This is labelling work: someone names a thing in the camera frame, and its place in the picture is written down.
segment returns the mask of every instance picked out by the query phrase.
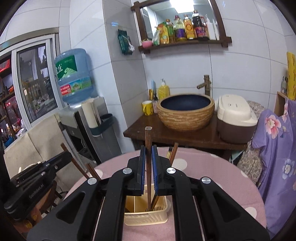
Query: faucet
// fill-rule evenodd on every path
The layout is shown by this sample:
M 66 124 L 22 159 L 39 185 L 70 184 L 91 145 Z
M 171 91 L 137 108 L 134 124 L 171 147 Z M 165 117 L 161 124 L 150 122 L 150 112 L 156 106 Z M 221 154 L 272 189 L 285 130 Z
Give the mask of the faucet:
M 205 81 L 204 83 L 196 86 L 196 88 L 201 89 L 202 87 L 204 87 L 205 95 L 210 96 L 210 90 L 211 90 L 210 85 L 212 82 L 210 81 L 210 76 L 208 74 L 204 75 L 204 81 Z

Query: silver screw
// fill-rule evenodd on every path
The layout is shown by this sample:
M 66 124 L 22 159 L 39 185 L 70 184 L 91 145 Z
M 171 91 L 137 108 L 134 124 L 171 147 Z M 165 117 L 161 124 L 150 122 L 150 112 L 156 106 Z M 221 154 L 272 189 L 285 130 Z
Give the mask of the silver screw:
M 87 183 L 89 185 L 93 185 L 93 184 L 96 184 L 96 179 L 94 177 L 91 177 L 90 179 L 87 180 Z
M 203 182 L 204 184 L 209 184 L 209 183 L 211 182 L 211 179 L 210 179 L 209 177 L 203 177 L 203 178 L 202 178 L 202 182 Z
M 169 174 L 174 174 L 175 172 L 176 172 L 176 169 L 173 168 L 173 167 L 169 167 L 169 168 L 167 169 L 167 173 L 169 173 Z
M 132 169 L 130 169 L 129 167 L 126 167 L 125 169 L 122 170 L 122 172 L 124 174 L 130 174 L 132 172 Z

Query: textured brown bowl sink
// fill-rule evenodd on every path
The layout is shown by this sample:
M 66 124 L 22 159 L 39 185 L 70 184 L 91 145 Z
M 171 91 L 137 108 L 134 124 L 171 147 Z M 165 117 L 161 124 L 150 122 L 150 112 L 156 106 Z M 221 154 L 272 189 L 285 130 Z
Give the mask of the textured brown bowl sink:
M 157 103 L 157 113 L 165 126 L 177 131 L 205 127 L 215 109 L 214 100 L 201 94 L 171 95 Z

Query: beige plastic basket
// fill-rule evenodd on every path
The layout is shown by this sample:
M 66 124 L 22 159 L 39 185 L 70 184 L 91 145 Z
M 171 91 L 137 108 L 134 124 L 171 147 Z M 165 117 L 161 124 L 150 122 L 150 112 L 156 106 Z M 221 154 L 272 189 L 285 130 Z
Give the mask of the beige plastic basket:
M 151 185 L 151 200 L 154 196 L 154 185 Z M 127 196 L 126 208 L 130 213 L 124 213 L 124 223 L 128 226 L 142 226 L 165 223 L 168 220 L 168 203 L 166 196 L 159 197 L 153 211 L 148 210 L 147 185 L 142 196 Z

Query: white bottle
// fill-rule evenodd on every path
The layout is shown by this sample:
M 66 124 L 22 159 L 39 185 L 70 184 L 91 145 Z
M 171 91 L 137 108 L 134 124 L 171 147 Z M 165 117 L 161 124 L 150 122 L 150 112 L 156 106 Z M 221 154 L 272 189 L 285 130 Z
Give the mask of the white bottle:
M 206 21 L 207 21 L 207 29 L 209 31 L 209 38 L 210 40 L 216 40 L 215 30 L 213 24 L 210 22 L 206 15 Z
M 213 27 L 214 27 L 216 39 L 217 40 L 220 40 L 220 35 L 219 35 L 219 30 L 218 30 L 218 24 L 217 24 L 217 22 L 215 22 L 214 19 L 213 19 Z

